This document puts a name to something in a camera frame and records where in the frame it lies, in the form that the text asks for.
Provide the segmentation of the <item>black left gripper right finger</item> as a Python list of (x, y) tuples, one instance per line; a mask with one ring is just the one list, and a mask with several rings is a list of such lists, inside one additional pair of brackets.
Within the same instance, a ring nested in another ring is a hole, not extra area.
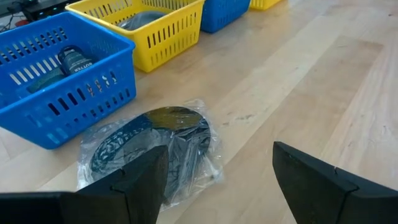
[(280, 141), (272, 165), (297, 224), (398, 224), (398, 190)]

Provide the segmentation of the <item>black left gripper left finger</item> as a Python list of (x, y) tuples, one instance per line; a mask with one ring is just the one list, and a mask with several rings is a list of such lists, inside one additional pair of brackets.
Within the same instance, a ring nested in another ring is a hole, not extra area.
[(0, 193), (0, 224), (156, 224), (168, 162), (157, 146), (77, 192)]

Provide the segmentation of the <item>black disc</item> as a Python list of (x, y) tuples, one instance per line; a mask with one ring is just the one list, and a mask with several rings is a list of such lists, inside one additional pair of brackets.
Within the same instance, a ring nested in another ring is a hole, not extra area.
[(100, 180), (156, 146), (169, 149), (162, 211), (223, 180), (218, 133), (205, 103), (193, 100), (87, 129), (80, 143), (77, 188)]
[(117, 26), (124, 30), (136, 30), (146, 24), (160, 19), (161, 17), (164, 17), (165, 15), (166, 13), (160, 11), (144, 11), (118, 23)]

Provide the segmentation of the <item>dark toiletry squeeze tube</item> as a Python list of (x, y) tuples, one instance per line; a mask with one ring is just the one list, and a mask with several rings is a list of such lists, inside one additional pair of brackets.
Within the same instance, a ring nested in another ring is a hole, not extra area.
[(60, 66), (47, 72), (30, 84), (27, 87), (29, 93), (38, 92), (66, 77), (92, 66), (97, 61), (97, 59), (84, 53), (82, 49), (76, 45), (68, 45), (62, 48), (57, 57)]

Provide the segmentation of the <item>blue slotted plastic basket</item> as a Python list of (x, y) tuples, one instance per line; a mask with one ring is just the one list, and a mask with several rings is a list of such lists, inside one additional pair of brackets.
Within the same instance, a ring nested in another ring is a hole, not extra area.
[[(63, 70), (58, 55), (70, 46), (93, 64), (31, 93), (40, 78)], [(136, 96), (134, 48), (72, 12), (0, 33), (0, 128), (58, 148)]]
[(200, 29), (215, 33), (248, 11), (251, 0), (205, 0)]

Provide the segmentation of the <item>yellow slotted plastic basket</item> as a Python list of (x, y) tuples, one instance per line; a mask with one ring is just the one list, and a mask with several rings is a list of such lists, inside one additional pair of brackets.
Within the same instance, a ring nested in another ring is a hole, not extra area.
[(281, 0), (251, 0), (249, 7), (251, 9), (257, 9), (257, 10), (262, 10), (265, 11), (266, 9), (269, 9), (273, 5), (277, 4)]
[[(151, 72), (198, 42), (205, 0), (81, 0), (65, 7), (132, 40), (134, 66)], [(140, 12), (159, 11), (164, 17), (136, 30), (118, 27)]]

